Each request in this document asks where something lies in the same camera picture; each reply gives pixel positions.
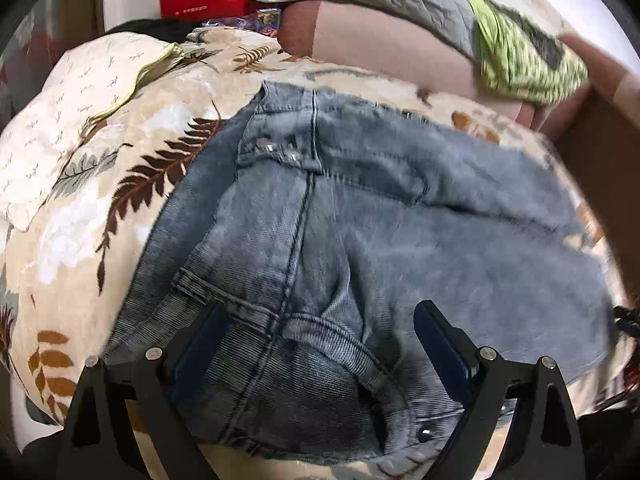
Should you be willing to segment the colourful snack packet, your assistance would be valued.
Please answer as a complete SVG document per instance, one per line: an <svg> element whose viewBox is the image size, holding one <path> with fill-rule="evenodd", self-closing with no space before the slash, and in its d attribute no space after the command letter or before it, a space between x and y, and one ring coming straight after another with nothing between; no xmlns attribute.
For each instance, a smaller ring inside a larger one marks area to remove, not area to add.
<svg viewBox="0 0 640 480"><path fill-rule="evenodd" d="M268 37L277 37L282 11L279 8L258 9L256 12L234 18L212 18L202 23L203 27L227 26L250 32L258 32Z"/></svg>

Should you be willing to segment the green patterned cloth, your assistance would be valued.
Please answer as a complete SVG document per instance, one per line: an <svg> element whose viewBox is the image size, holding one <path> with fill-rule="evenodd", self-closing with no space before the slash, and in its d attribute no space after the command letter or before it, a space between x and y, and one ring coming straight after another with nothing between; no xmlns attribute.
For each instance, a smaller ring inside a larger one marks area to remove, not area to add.
<svg viewBox="0 0 640 480"><path fill-rule="evenodd" d="M466 0L475 16L480 76L502 96L552 106L588 81L585 62L517 10Z"/></svg>

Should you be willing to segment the beige leaf print blanket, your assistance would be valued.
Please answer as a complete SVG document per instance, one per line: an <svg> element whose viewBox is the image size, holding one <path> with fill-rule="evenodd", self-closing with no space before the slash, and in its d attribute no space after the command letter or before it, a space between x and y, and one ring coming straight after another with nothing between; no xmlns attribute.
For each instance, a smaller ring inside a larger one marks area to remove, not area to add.
<svg viewBox="0 0 640 480"><path fill-rule="evenodd" d="M145 76L134 95L89 132L26 231L1 217L1 359L17 399L42 418L43 430L62 427L81 365L106 343L172 190L161 174L150 198L129 203L114 231L107 231L122 179L140 174L161 150L175 151L191 119L231 117L266 80L329 87L527 154L570 193L586 229L573 245L598 260L611 297L625 298L600 224L541 134L456 94L424 96L408 81L290 55L254 32L203 28L179 47L180 61Z"/></svg>

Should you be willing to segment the black garment behind pillow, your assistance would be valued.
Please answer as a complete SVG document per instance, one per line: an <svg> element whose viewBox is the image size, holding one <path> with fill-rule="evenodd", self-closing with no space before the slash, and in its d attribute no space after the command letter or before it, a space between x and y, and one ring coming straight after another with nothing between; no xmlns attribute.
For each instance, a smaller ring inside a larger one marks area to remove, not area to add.
<svg viewBox="0 0 640 480"><path fill-rule="evenodd" d="M153 37L170 44L181 44L186 36L201 26L201 22L180 21L178 18L142 18L117 25L105 33L134 32Z"/></svg>

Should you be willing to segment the cream printed pillow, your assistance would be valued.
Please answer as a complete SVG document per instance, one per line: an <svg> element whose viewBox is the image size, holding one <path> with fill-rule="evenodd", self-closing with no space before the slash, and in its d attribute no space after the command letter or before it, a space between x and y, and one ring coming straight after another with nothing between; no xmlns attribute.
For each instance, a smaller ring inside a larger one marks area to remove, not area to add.
<svg viewBox="0 0 640 480"><path fill-rule="evenodd" d="M178 44L118 32L65 52L42 90L1 133L1 217L26 231L94 126L149 74L183 58Z"/></svg>

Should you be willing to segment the brown cardboard box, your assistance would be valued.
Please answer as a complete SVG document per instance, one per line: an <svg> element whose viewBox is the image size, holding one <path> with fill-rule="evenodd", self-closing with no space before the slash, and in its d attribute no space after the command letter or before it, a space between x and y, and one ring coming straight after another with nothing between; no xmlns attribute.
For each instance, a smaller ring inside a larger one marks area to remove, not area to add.
<svg viewBox="0 0 640 480"><path fill-rule="evenodd" d="M588 82L537 128L586 196L620 270L627 304L639 304L639 76L581 36L559 36L585 62Z"/></svg>

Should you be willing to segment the blue denim jeans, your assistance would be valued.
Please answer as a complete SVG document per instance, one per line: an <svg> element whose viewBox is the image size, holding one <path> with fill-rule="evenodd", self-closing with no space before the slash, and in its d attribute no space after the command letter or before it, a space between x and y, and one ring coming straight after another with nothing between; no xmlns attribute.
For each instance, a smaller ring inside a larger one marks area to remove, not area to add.
<svg viewBox="0 0 640 480"><path fill-rule="evenodd" d="M600 264L570 194L526 154L419 116L266 82L155 223L105 349L230 316L180 412L195 437L315 464L444 442L461 408L413 329L431 300L505 358L573 380L612 344Z"/></svg>

